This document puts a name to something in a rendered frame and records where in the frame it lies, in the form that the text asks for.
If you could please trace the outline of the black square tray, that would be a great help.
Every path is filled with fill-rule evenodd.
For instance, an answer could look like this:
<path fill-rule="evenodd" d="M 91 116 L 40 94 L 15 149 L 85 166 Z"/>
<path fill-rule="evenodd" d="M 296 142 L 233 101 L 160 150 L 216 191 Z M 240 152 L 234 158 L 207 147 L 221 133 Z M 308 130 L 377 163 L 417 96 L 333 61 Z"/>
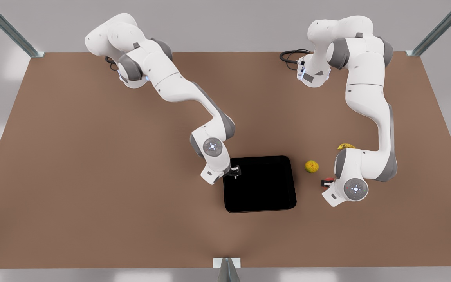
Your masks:
<path fill-rule="evenodd" d="M 232 158 L 240 175 L 224 176 L 224 207 L 229 213 L 280 211 L 296 206 L 290 159 L 284 155 Z"/>

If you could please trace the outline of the silver frame post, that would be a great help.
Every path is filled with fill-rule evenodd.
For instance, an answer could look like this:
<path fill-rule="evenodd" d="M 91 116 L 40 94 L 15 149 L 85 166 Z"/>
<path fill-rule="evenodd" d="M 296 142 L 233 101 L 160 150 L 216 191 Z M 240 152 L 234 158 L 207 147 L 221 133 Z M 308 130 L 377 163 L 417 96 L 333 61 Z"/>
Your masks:
<path fill-rule="evenodd" d="M 218 282 L 240 282 L 240 277 L 236 271 L 240 268 L 240 258 L 213 258 L 213 268 L 219 269 Z"/>
<path fill-rule="evenodd" d="M 437 24 L 435 28 L 412 50 L 406 50 L 407 56 L 420 57 L 428 48 L 435 43 L 451 27 L 451 10 L 446 16 Z"/>
<path fill-rule="evenodd" d="M 14 41 L 30 58 L 42 58 L 45 52 L 36 50 L 0 13 L 0 29 Z"/>

